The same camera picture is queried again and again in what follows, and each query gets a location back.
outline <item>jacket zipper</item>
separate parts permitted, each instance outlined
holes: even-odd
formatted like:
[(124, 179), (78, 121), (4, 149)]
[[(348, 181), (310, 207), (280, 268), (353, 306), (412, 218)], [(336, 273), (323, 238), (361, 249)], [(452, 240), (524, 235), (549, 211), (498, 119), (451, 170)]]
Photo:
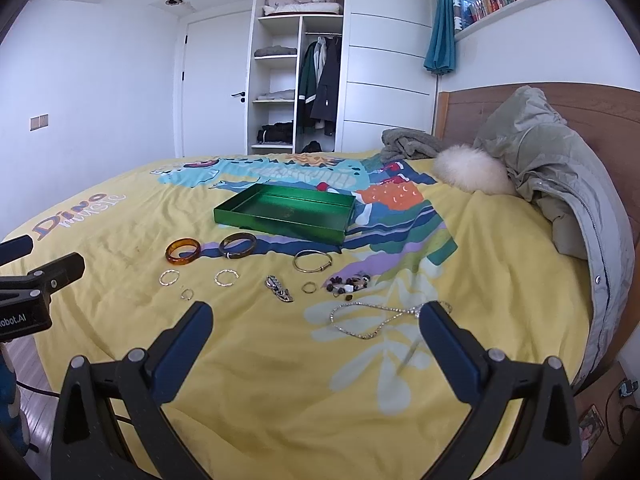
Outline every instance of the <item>jacket zipper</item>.
[[(584, 202), (584, 200), (580, 196), (575, 194), (574, 190), (571, 189), (570, 187), (568, 187), (567, 184), (564, 184), (563, 182), (558, 182), (557, 180), (553, 180), (553, 179), (550, 179), (550, 178), (548, 178), (546, 180), (548, 180), (549, 182), (553, 182), (554, 184), (558, 184), (561, 187), (564, 187), (572, 196), (574, 196), (575, 198), (577, 198), (580, 201), (582, 206), (586, 209), (586, 211), (587, 211), (587, 213), (589, 215), (589, 218), (591, 219), (591, 225), (593, 225), (593, 231), (595, 232), (596, 240), (598, 241), (598, 248), (600, 249), (600, 258), (602, 259), (602, 268), (604, 270), (604, 280), (605, 280), (605, 282), (607, 284), (607, 307), (605, 308), (605, 315), (604, 315), (604, 317), (602, 319), (602, 328), (600, 329), (600, 333), (598, 334), (598, 354), (597, 355), (600, 355), (600, 338), (602, 337), (602, 331), (604, 330), (604, 324), (605, 324), (604, 321), (605, 321), (605, 319), (607, 317), (607, 314), (608, 314), (608, 311), (609, 311), (609, 303), (610, 303), (610, 300), (611, 300), (611, 287), (610, 287), (610, 284), (609, 284), (609, 273), (607, 272), (607, 264), (604, 261), (604, 254), (602, 252), (602, 243), (600, 241), (600, 235), (598, 234), (598, 230), (596, 229), (596, 223), (593, 220), (593, 215), (591, 214), (591, 211), (587, 207), (587, 205)], [(591, 365), (591, 369), (589, 370), (589, 373), (593, 372), (594, 366), (595, 366), (595, 361), (594, 361), (593, 365)]]

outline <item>silver necklace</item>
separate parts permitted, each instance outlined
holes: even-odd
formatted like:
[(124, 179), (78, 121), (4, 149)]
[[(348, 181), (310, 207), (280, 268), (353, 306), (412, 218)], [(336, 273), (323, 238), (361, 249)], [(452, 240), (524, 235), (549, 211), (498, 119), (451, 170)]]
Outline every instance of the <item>silver necklace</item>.
[[(441, 301), (440, 304), (446, 307), (447, 312), (449, 314), (451, 313), (452, 307), (451, 307), (451, 305), (449, 303), (447, 303), (446, 301)], [(368, 306), (369, 308), (375, 308), (377, 310), (385, 310), (386, 312), (395, 312), (396, 314), (394, 316), (391, 316), (388, 319), (385, 319), (382, 323), (380, 323), (377, 326), (377, 328), (373, 332), (369, 332), (369, 333), (366, 333), (366, 334), (356, 334), (355, 332), (351, 332), (350, 330), (347, 330), (347, 329), (339, 326), (334, 321), (334, 315), (335, 315), (336, 312), (338, 312), (342, 308), (346, 308), (348, 306), (353, 306), (353, 305)], [(411, 315), (411, 316), (414, 316), (414, 317), (417, 318), (420, 315), (421, 307), (422, 307), (422, 305), (420, 304), (418, 306), (414, 306), (413, 308), (404, 309), (404, 308), (393, 308), (391, 306), (372, 305), (370, 303), (363, 303), (361, 301), (352, 301), (351, 303), (343, 303), (343, 304), (338, 305), (337, 307), (335, 307), (331, 311), (331, 313), (329, 314), (329, 320), (331, 322), (331, 325), (335, 326), (340, 332), (342, 332), (342, 333), (344, 333), (346, 335), (350, 335), (352, 337), (356, 337), (358, 339), (369, 340), (369, 339), (373, 339), (375, 336), (377, 336), (383, 326), (385, 326), (388, 323), (391, 323), (393, 320), (398, 319), (401, 316), (404, 316), (405, 314)]]

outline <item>green tray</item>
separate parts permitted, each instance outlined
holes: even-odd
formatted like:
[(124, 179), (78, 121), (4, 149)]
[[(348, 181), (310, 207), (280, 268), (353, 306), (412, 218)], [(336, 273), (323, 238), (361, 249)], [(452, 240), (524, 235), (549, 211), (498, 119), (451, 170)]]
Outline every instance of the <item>green tray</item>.
[(253, 184), (213, 210), (218, 224), (341, 246), (350, 224), (351, 195)]

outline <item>wooden headboard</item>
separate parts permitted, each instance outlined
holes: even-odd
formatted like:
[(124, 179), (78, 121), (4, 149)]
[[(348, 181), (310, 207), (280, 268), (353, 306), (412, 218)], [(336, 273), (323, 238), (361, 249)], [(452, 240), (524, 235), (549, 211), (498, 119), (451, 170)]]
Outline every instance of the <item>wooden headboard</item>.
[(640, 322), (640, 92), (586, 83), (520, 83), (440, 92), (435, 136), (447, 144), (471, 144), (487, 117), (524, 84), (540, 88), (567, 125), (598, 155), (629, 216), (636, 270), (620, 326), (602, 362), (606, 367)]

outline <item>blue plush toy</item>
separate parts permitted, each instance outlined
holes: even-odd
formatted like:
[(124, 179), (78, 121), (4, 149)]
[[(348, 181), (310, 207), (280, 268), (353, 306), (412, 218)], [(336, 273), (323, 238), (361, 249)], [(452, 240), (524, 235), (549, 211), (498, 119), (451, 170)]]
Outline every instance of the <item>blue plush toy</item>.
[(14, 364), (0, 343), (0, 428), (22, 456), (27, 454), (31, 435), (27, 418), (20, 410), (20, 390), (15, 384)]

